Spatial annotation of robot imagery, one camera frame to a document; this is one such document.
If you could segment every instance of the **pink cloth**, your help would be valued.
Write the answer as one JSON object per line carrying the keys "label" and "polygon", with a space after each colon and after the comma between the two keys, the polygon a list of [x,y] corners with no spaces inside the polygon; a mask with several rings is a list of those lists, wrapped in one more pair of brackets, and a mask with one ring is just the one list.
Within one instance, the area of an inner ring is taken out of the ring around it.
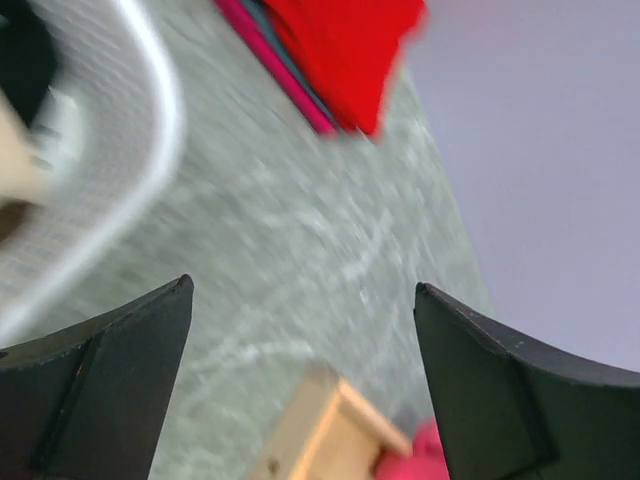
{"label": "pink cloth", "polygon": [[429,422],[418,429],[411,457],[384,455],[376,469],[376,480],[449,480],[437,425]]}
{"label": "pink cloth", "polygon": [[239,0],[214,0],[229,25],[240,35],[253,54],[262,62],[273,78],[280,84],[311,126],[322,135],[336,132],[335,127],[313,103],[307,92],[289,73],[280,58],[267,43],[258,25]]}

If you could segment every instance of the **laundry basket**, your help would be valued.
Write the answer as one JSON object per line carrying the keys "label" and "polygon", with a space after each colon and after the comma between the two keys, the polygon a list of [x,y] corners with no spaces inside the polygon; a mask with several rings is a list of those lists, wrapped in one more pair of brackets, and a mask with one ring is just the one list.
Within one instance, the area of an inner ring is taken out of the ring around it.
{"label": "laundry basket", "polygon": [[178,163],[183,108],[160,39],[136,0],[33,0],[82,91],[77,171],[0,246],[0,347],[95,265]]}

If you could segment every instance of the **plain gray background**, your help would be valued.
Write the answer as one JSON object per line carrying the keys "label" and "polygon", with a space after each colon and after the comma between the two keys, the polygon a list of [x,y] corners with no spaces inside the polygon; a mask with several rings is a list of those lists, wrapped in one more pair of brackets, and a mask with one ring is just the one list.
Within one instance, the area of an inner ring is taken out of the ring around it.
{"label": "plain gray background", "polygon": [[640,3],[429,3],[410,68],[499,319],[640,370]]}

